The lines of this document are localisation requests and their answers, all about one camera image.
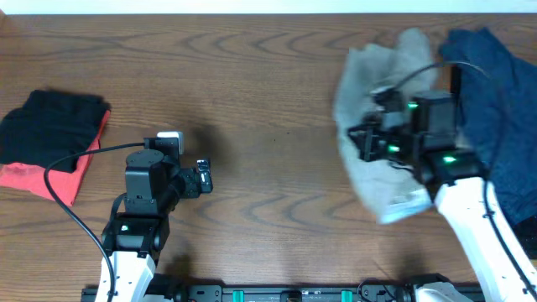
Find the cloth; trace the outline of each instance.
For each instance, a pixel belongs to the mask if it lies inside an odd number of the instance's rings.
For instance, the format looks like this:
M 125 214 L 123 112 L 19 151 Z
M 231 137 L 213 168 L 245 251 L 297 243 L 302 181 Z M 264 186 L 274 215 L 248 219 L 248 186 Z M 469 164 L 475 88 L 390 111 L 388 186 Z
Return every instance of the cloth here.
M 369 92 L 380 86 L 392 86 L 410 72 L 432 63 L 429 40 L 418 29 L 408 29 L 394 49 L 368 44 L 364 49 L 350 49 L 336 92 L 333 118 L 338 128 L 338 147 L 352 187 L 379 223 L 390 223 L 424 211 L 431 206 L 426 189 L 412 174 L 394 169 L 387 160 L 364 162 L 347 136 L 347 129 L 362 122 L 373 109 Z M 402 87 L 406 101 L 418 91 L 434 84 L 436 70 L 426 71 Z M 392 125 L 406 117 L 392 119 Z
M 0 164 L 46 168 L 57 159 L 86 151 L 107 110 L 99 96 L 33 91 L 0 123 Z M 55 170 L 74 172 L 76 161 L 66 160 Z
M 490 164 L 499 127 L 506 127 L 491 175 L 498 202 L 512 225 L 537 215 L 537 67 L 511 55 L 488 29 L 452 30 L 440 53 L 445 60 L 480 66 L 500 85 L 503 99 L 486 78 L 461 67 L 462 129 L 480 159 Z
M 101 125 L 89 150 L 100 148 L 99 138 L 110 117 L 106 111 Z M 51 170 L 49 172 L 50 184 L 59 198 L 68 206 L 75 203 L 76 194 L 81 187 L 82 178 L 90 165 L 93 154 L 81 156 L 76 162 L 73 173 Z M 44 185 L 44 168 L 32 164 L 13 163 L 4 165 L 0 169 L 0 185 L 14 189 L 27 190 L 46 199 L 54 200 Z

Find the green light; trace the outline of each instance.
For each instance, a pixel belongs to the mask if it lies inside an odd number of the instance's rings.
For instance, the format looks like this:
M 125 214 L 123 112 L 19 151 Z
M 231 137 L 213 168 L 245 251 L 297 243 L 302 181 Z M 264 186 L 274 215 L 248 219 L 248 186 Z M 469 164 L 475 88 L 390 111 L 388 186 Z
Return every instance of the green light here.
M 453 156 L 444 156 L 444 163 L 446 164 L 451 164 L 453 162 L 456 162 L 456 158 L 454 158 Z
M 388 152 L 390 153 L 396 153 L 399 152 L 401 148 L 395 146 L 395 145 L 388 145 Z

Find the wooden tabletop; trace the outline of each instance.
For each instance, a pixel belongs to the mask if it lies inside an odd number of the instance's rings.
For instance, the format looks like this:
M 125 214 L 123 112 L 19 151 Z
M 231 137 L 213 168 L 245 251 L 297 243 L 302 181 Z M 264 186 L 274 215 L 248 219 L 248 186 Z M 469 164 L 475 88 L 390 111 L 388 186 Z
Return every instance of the wooden tabletop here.
M 331 103 L 349 47 L 393 45 L 408 27 L 436 49 L 451 28 L 488 26 L 537 62 L 531 15 L 13 16 L 0 28 L 0 115 L 38 88 L 102 95 L 102 146 L 185 134 L 209 156 L 211 195 L 183 200 L 159 272 L 226 284 L 358 284 L 475 275 L 434 211 L 375 223 L 341 165 Z M 95 233 L 125 191 L 125 157 L 96 155 L 73 211 Z M 101 254 L 53 202 L 1 189 L 0 300 L 75 301 Z

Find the red cloth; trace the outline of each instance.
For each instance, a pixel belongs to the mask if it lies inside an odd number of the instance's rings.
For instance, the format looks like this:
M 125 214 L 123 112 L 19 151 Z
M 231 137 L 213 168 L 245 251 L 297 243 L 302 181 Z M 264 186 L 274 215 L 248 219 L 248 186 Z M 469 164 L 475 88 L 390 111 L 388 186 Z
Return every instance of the red cloth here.
M 102 130 L 110 117 L 107 111 L 102 117 L 101 126 L 89 150 L 100 148 L 99 138 Z M 73 173 L 66 173 L 51 170 L 49 172 L 50 185 L 59 198 L 68 206 L 75 203 L 76 194 L 81 187 L 82 178 L 90 165 L 93 154 L 81 156 L 76 162 L 76 170 Z M 46 199 L 54 200 L 47 187 L 44 185 L 44 168 L 22 163 L 6 164 L 0 169 L 0 185 L 20 190 L 28 190 Z

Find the white wall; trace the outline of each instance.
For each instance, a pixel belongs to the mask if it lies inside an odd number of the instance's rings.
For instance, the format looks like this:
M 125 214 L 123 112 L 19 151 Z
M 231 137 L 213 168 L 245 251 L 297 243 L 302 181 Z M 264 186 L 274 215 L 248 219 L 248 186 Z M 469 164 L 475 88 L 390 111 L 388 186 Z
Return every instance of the white wall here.
M 537 0 L 0 0 L 6 14 L 537 13 Z

